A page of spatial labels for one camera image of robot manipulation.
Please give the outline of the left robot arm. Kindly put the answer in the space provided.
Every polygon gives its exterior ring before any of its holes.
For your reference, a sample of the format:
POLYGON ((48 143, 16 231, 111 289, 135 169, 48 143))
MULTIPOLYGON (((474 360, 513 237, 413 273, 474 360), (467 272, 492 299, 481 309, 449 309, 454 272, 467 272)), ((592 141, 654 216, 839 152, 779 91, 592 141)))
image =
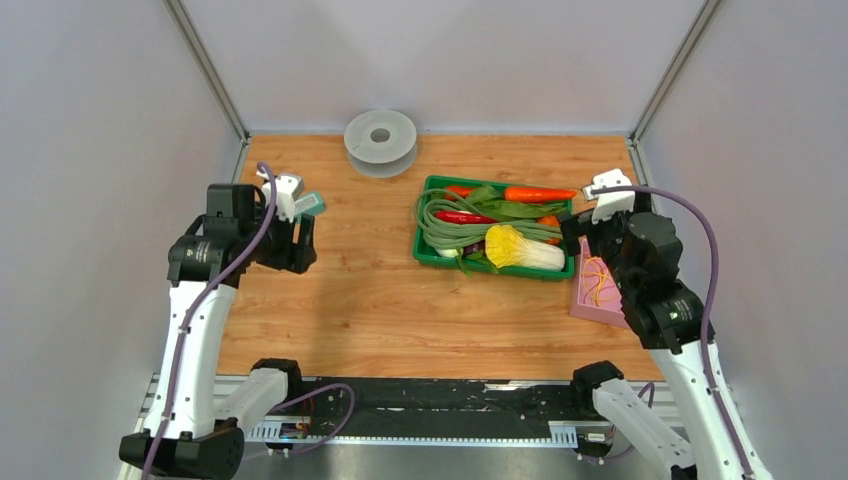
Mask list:
POLYGON ((281 175, 262 186, 212 184, 206 210, 171 246, 170 320, 161 376, 141 430, 124 436, 119 457, 142 475, 231 479, 247 433, 273 408, 304 405, 294 360, 262 358, 227 398, 214 397, 225 324, 252 264, 295 274, 316 261, 315 219, 296 210, 302 180, 281 175))

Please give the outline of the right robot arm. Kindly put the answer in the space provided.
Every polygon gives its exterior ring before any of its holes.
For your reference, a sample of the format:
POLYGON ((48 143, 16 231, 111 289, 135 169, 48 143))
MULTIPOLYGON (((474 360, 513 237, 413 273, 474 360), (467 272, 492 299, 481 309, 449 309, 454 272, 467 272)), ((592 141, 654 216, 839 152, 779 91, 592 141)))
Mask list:
POLYGON ((575 370, 570 392, 579 416, 610 421, 661 479, 769 479, 744 433, 705 308, 679 280, 683 246, 672 221, 651 212, 616 213, 595 223, 589 211, 561 221, 566 251, 588 243, 610 271, 624 318, 660 368, 686 433, 679 435, 638 397, 609 361, 575 370))

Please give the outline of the grey filament spool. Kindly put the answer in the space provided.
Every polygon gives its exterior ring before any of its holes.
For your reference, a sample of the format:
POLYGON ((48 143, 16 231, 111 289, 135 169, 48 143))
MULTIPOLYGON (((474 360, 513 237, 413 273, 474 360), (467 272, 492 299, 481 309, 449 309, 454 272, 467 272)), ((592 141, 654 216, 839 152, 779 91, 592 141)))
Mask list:
POLYGON ((372 110, 355 117, 343 135, 353 168, 371 178, 391 178, 415 162, 417 129, 405 114, 395 110, 372 110))

